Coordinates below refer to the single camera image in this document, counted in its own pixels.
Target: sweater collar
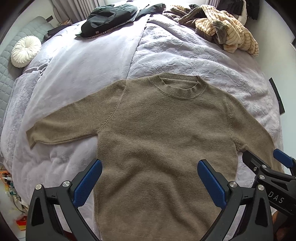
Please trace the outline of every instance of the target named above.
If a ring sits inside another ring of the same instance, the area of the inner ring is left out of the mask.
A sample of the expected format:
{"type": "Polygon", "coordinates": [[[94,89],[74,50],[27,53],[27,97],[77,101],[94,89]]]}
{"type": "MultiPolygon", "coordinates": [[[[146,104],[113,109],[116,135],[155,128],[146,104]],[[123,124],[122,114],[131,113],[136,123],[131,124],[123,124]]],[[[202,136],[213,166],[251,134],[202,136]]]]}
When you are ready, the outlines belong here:
{"type": "Polygon", "coordinates": [[[207,86],[199,76],[188,76],[182,74],[161,73],[149,77],[151,83],[161,92],[178,99],[193,99],[201,94],[207,86]],[[195,86],[190,89],[175,88],[167,85],[161,78],[173,80],[187,80],[196,82],[195,86]]]}

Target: pillow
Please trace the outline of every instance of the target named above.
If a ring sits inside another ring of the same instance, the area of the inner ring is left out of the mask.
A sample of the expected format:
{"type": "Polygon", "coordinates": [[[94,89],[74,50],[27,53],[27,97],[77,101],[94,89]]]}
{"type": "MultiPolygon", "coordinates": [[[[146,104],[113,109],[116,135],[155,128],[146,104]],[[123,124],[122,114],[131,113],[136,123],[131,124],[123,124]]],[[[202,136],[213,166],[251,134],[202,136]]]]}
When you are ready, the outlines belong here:
{"type": "Polygon", "coordinates": [[[21,38],[11,51],[11,63],[18,68],[27,66],[41,49],[41,41],[35,36],[21,38]]]}

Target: quilted headboard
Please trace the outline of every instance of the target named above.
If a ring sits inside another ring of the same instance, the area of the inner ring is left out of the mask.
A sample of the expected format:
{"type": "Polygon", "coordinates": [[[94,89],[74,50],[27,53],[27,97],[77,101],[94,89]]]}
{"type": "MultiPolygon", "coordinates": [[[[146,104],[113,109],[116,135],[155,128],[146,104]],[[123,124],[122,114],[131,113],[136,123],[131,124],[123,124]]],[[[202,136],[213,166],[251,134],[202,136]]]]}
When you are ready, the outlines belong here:
{"type": "Polygon", "coordinates": [[[14,67],[10,60],[10,54],[14,45],[21,38],[34,35],[43,41],[44,35],[48,30],[53,29],[53,26],[46,22],[43,17],[36,17],[24,26],[10,41],[3,52],[0,54],[0,134],[2,132],[2,121],[5,110],[12,93],[13,84],[21,74],[22,68],[14,67]]]}

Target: blue gripper pad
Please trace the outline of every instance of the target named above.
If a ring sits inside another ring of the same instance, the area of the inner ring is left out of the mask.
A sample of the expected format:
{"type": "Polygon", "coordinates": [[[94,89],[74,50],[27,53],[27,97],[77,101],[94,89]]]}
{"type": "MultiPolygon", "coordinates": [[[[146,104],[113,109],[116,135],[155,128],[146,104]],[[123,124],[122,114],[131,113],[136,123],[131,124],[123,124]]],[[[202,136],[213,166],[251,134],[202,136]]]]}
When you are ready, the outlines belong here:
{"type": "Polygon", "coordinates": [[[74,190],[73,204],[76,208],[85,204],[94,185],[102,174],[103,166],[100,160],[97,160],[90,170],[85,174],[77,188],[74,190]]]}
{"type": "Polygon", "coordinates": [[[292,168],[294,165],[293,159],[279,149],[274,150],[274,158],[282,163],[286,168],[292,168]]]}
{"type": "Polygon", "coordinates": [[[197,173],[215,206],[224,209],[226,207],[225,192],[203,161],[198,162],[197,173]]]}

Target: bed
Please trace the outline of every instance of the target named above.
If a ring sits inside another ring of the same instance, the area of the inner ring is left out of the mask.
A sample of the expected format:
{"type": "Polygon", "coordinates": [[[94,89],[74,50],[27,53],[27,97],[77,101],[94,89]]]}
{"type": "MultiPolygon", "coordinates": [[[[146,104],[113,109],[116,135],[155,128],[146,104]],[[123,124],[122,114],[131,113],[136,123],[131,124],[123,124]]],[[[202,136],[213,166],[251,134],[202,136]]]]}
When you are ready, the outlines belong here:
{"type": "MultiPolygon", "coordinates": [[[[95,158],[97,146],[97,137],[90,137],[61,145],[37,143],[30,149],[26,130],[38,119],[119,79],[161,72],[199,75],[237,98],[269,132],[275,147],[283,149],[277,98],[248,53],[227,53],[163,15],[147,15],[94,39],[75,36],[81,24],[63,29],[42,45],[15,81],[6,108],[1,153],[26,203],[39,183],[52,187],[72,180],[95,158]]],[[[251,186],[253,179],[239,154],[235,181],[251,186]]],[[[100,237],[93,209],[91,193],[79,211],[100,237]]],[[[70,231],[58,208],[57,213],[64,230],[70,231]]],[[[233,234],[238,218],[226,238],[233,234]]]]}

